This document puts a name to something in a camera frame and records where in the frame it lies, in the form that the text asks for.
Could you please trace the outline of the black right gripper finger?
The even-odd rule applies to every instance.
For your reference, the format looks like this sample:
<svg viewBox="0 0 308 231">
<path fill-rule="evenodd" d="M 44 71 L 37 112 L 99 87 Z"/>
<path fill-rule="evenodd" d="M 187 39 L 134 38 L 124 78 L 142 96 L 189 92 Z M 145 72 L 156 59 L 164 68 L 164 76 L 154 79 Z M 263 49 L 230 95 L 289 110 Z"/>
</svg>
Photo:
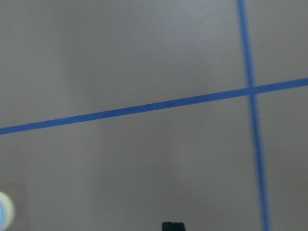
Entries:
<svg viewBox="0 0 308 231">
<path fill-rule="evenodd" d="M 173 231 L 173 222 L 163 222 L 162 231 Z"/>
<path fill-rule="evenodd" d="M 185 231 L 185 225 L 182 222 L 173 223 L 173 231 Z"/>
</svg>

